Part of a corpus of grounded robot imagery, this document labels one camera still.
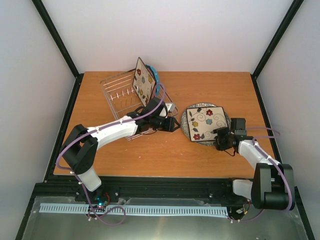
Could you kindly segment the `grey speckled round plate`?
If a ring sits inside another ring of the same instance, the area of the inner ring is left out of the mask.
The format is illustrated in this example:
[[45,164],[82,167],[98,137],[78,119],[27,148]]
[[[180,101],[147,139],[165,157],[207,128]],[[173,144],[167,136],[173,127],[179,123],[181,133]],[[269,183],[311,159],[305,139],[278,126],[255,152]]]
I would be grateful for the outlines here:
[[[197,108],[197,107],[219,107],[217,105],[214,105],[212,103],[208,103],[208,102],[202,102],[202,103],[196,103],[196,104],[193,104],[188,108]],[[228,123],[228,128],[230,127],[230,124],[231,124],[231,119],[230,117],[227,115],[227,113],[225,112],[224,110],[224,113],[225,113],[225,117],[226,117],[226,120],[227,120],[227,123]],[[181,120],[180,120],[180,125],[181,125],[181,129],[183,131],[183,133],[187,136],[187,138],[189,138],[190,140],[190,134],[189,134],[189,128],[187,126],[187,114],[186,114],[186,110],[183,112],[182,116],[181,116]],[[199,145],[202,145],[202,146],[206,146],[206,147],[212,147],[215,145],[215,140],[213,141],[202,141],[202,142],[192,142],[192,143],[197,143]]]

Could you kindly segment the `white square floral plate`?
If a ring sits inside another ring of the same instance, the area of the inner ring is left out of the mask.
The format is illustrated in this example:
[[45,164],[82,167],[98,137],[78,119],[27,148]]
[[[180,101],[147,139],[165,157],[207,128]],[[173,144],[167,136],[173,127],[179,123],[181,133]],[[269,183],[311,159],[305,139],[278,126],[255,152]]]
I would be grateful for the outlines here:
[[132,86],[145,107],[152,97],[156,80],[140,57],[136,62]]

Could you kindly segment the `blue polka dot plate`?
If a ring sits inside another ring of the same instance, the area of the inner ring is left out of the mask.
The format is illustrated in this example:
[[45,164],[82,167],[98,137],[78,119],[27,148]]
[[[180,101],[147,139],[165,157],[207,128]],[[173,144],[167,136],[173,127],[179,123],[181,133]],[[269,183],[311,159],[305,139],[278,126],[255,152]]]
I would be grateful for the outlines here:
[[156,89],[155,89],[155,96],[158,96],[160,94],[160,77],[159,77],[159,74],[158,72],[156,71],[156,69],[151,66],[151,65],[146,65],[146,68],[152,73],[155,81],[156,81]]

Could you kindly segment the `chrome wire dish rack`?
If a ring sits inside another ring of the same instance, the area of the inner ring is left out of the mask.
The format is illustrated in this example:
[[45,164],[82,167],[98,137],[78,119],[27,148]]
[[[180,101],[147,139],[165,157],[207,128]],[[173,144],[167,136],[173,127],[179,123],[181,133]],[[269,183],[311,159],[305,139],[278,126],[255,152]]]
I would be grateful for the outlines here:
[[[133,112],[138,107],[143,106],[133,88],[134,73],[135,70],[130,69],[100,81],[102,92],[116,120],[124,117],[129,112]],[[165,93],[163,101],[165,104],[173,103],[175,105],[168,93]],[[178,113],[178,108],[175,105],[174,111],[170,112],[168,116],[176,117]],[[142,134],[127,136],[126,139],[130,141],[151,133],[154,133],[154,131],[152,128],[149,128],[142,132]]]

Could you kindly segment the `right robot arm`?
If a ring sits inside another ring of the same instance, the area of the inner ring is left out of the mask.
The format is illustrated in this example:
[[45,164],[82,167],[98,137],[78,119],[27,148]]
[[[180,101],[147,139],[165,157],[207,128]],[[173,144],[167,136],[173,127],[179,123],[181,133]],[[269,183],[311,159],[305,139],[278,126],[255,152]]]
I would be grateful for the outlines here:
[[269,155],[246,130],[213,131],[215,147],[219,151],[233,148],[254,170],[252,180],[235,179],[233,193],[251,201],[256,209],[291,211],[295,207],[294,171]]

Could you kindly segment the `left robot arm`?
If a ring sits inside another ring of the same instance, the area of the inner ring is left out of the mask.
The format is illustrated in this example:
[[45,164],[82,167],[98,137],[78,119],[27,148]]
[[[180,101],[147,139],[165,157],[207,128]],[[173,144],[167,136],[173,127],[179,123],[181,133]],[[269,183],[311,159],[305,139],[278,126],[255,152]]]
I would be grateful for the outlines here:
[[92,201],[103,198],[102,181],[94,169],[96,152],[103,146],[122,138],[142,135],[145,131],[174,132],[180,128],[175,117],[170,116],[175,110],[172,102],[153,97],[146,106],[127,113],[122,118],[104,125],[84,127],[76,125],[63,143],[56,166],[60,169],[61,158],[68,164],[72,175],[86,188],[86,195]]

